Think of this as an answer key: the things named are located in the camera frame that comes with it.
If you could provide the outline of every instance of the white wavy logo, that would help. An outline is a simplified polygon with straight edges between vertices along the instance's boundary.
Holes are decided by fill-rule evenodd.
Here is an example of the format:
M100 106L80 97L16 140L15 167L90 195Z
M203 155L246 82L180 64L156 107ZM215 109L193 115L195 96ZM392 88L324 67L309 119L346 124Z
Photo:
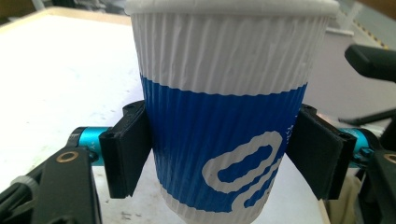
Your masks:
M282 136L278 132L266 132L262 135L258 135L253 137L250 142L245 143L234 149L231 152L226 152L217 156L214 159L209 160L203 170L202 175L204 176L205 182L208 186L216 191L220 191L223 193L230 193L233 191L238 191L242 187L246 186L247 184L251 183L257 176L262 175L265 169L271 166L275 160L275 156L277 151L279 150L280 144L282 143ZM251 155L259 150L260 147L270 146L272 148L271 155L268 159L262 161L260 165L247 172L246 175L238 177L235 181L228 183L222 182L219 179L219 171L225 170L231 165L242 161L248 155ZM240 210L245 208L244 203L246 200L251 198L253 194L260 190L264 183L270 178L272 173L277 169L280 164L281 159L278 159L276 163L274 163L270 170L266 175L263 175L259 182L255 185L250 186L250 188L238 195L232 204L232 210ZM274 184L274 179L271 181L269 188L264 192L264 196L262 196L256 203L264 204L269 195L269 190L271 189L272 185Z

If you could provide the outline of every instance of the white paper cup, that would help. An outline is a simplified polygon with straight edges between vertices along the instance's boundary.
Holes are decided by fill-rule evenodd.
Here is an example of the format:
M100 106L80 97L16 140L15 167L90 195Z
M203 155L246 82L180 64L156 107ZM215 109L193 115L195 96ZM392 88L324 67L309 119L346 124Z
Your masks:
M166 203L186 222L251 223L268 199L337 5L279 1L317 3L296 13L288 4L266 12L200 2L127 5L157 175Z

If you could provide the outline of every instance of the black cable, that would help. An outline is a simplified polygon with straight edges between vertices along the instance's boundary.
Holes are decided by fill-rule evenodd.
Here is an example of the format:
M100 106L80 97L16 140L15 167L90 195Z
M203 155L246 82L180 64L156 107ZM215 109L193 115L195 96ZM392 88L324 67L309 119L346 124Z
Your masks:
M13 184L11 187L16 186L16 190L0 203L0 222L2 222L8 213L18 207L21 203L25 203L26 199L31 197L31 192L27 186L23 184Z
M42 175L43 166L44 166L44 162L38 165L27 175L33 178L37 183L39 183ZM27 186L21 183L15 183L10 187L8 187L3 192L1 192L0 193L0 223L2 223L5 218L7 218L7 216L14 208L31 200L32 200L31 190Z

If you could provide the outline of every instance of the white table surface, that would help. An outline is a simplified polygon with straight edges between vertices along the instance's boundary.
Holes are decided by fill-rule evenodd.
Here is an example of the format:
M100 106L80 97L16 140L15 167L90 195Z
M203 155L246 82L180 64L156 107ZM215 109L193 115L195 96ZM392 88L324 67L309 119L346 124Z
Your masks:
M113 126L143 99L129 18L53 8L0 27L0 190L62 148L79 126ZM110 199L93 167L104 223L183 223L164 203L149 156L133 198ZM285 156L254 223L329 223Z

